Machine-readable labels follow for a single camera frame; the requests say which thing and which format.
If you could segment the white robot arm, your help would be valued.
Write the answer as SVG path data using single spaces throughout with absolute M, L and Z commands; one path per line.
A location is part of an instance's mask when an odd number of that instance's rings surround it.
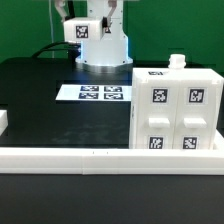
M 68 18 L 67 0 L 53 0 L 62 18 L 64 40 L 80 44 L 75 64 L 97 73 L 128 70 L 133 60 L 128 55 L 128 37 L 123 31 L 124 0 L 85 0 L 87 15 Z

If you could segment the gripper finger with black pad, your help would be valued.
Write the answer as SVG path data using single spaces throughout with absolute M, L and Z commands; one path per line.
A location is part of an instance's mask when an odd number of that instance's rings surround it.
M 110 8 L 110 11 L 107 16 L 103 17 L 102 19 L 102 27 L 104 28 L 106 33 L 110 33 L 110 27 L 111 27 L 111 18 L 114 14 L 116 7 L 117 7 L 117 0 L 107 0 L 108 7 Z
M 66 0 L 54 0 L 55 9 L 60 15 L 62 21 L 65 21 L 66 17 L 68 16 L 65 10 L 65 5 L 66 5 Z

